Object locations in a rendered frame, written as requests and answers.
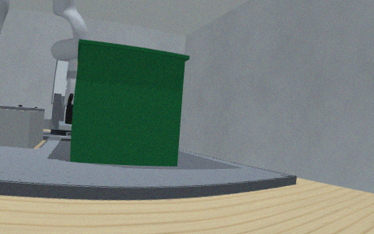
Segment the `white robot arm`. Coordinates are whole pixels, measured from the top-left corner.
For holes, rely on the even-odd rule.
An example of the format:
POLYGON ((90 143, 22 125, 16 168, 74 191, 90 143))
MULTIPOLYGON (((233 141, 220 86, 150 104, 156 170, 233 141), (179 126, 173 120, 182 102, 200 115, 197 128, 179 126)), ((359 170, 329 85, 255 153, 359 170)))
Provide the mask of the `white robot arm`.
MULTIPOLYGON (((0 35, 9 7, 10 0, 0 0, 0 35)), ((78 41, 88 40, 85 22, 76 11, 76 0, 53 0, 53 12, 70 23, 73 38, 56 41, 51 47, 51 53, 55 59, 68 62, 67 78, 76 78, 78 41)))

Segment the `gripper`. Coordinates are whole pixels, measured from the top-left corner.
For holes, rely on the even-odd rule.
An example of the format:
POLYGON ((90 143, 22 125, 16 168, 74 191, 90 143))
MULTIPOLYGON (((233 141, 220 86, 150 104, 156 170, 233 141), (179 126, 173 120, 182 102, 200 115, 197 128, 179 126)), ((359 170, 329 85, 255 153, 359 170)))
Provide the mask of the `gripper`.
POLYGON ((73 99, 76 87, 76 78, 67 78, 67 87, 64 98, 64 105, 66 105, 65 123, 72 124, 72 110, 73 110, 73 99))

